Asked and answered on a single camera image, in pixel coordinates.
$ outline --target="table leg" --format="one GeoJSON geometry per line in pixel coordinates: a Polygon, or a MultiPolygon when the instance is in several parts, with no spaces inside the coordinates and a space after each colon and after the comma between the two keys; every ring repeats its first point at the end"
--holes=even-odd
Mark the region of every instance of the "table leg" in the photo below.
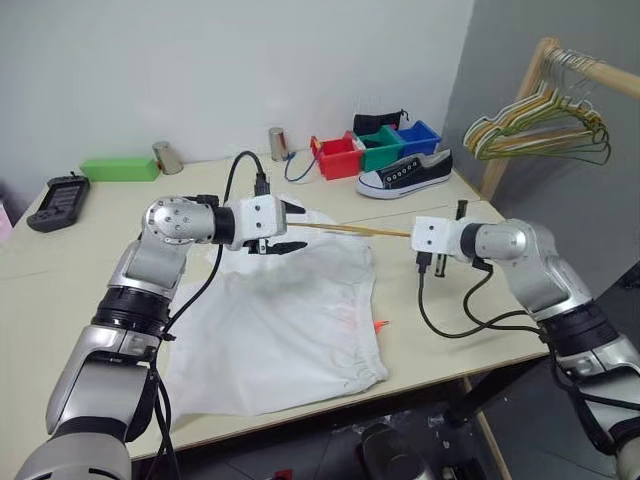
{"type": "Polygon", "coordinates": [[[489,401],[511,386],[546,357],[534,358],[525,362],[498,368],[490,372],[469,393],[453,403],[445,412],[444,418],[453,427],[464,425],[489,401]]]}

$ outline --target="white table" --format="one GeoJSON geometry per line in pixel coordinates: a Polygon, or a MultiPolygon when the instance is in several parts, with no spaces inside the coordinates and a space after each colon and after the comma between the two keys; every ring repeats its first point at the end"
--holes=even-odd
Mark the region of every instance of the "white table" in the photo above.
{"type": "MultiPolygon", "coordinates": [[[[300,155],[298,165],[306,158],[307,154],[300,155]]],[[[402,199],[382,201],[358,195],[353,178],[326,182],[314,174],[306,184],[292,185],[283,179],[281,164],[268,158],[263,164],[271,177],[272,192],[287,193],[340,223],[410,230],[416,215],[452,218],[458,199],[469,200],[470,217],[486,222],[502,220],[457,173],[444,184],[402,199]]],[[[138,235],[142,213],[163,195],[222,195],[229,165],[228,161],[191,164],[178,175],[161,176],[148,183],[94,183],[81,219],[68,229],[40,234],[28,228],[24,217],[18,223],[9,243],[0,250],[3,478],[15,475],[30,452],[47,439],[44,413],[49,395],[80,330],[94,315],[118,258],[138,235]]],[[[254,177],[249,161],[241,165],[232,197],[251,194],[254,177]]],[[[41,197],[30,212],[40,204],[41,197]]],[[[374,319],[391,322],[378,336],[383,361],[391,373],[389,380],[362,394],[257,417],[194,416],[174,431],[174,445],[220,440],[545,353],[535,336],[522,332],[487,331],[462,340],[435,336],[418,312],[415,255],[407,239],[370,241],[377,277],[374,319]]],[[[192,248],[185,281],[207,275],[210,267],[204,256],[208,248],[192,248]]],[[[449,331],[469,327],[461,301],[481,275],[468,265],[450,261],[445,279],[427,280],[425,305],[437,325],[449,331]]],[[[499,269],[490,284],[478,292],[472,307],[480,318],[520,308],[499,269]]],[[[519,317],[514,322],[531,321],[519,317]]],[[[129,448],[132,456],[143,456],[155,452],[158,445],[159,434],[152,423],[129,448]]]]}

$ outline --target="green box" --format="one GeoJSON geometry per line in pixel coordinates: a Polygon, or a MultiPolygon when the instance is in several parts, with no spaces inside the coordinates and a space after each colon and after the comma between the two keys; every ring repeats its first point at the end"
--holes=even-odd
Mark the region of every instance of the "green box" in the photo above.
{"type": "Polygon", "coordinates": [[[150,157],[90,158],[80,170],[90,182],[151,182],[160,174],[150,157]]]}
{"type": "Polygon", "coordinates": [[[378,133],[372,133],[370,135],[358,136],[358,138],[365,142],[365,140],[379,143],[379,147],[366,148],[364,155],[362,156],[362,169],[365,172],[372,170],[378,170],[384,168],[387,165],[391,165],[398,160],[400,150],[402,150],[403,144],[398,140],[398,136],[393,134],[393,130],[388,125],[383,125],[378,133]]]}

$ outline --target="silver canister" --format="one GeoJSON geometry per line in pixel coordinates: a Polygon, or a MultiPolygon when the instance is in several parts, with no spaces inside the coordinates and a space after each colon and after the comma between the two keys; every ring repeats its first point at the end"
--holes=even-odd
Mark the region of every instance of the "silver canister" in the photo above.
{"type": "Polygon", "coordinates": [[[156,142],[151,148],[160,164],[160,169],[165,175],[174,175],[184,168],[178,153],[169,145],[169,142],[156,142]]]}
{"type": "Polygon", "coordinates": [[[280,127],[269,129],[269,146],[271,147],[271,158],[276,162],[289,159],[289,149],[284,139],[284,130],[280,127]]]}

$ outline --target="chopstick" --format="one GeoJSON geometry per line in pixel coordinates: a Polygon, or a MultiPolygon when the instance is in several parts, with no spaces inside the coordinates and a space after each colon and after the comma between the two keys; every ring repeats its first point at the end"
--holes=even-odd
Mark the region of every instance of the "chopstick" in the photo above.
{"type": "Polygon", "coordinates": [[[365,235],[382,235],[387,237],[411,237],[409,232],[402,232],[400,230],[384,230],[378,228],[368,227],[356,227],[354,225],[330,225],[328,223],[299,223],[299,222],[287,222],[290,227],[308,227],[308,228],[320,228],[322,230],[332,230],[336,232],[353,232],[362,233],[365,235]]]}

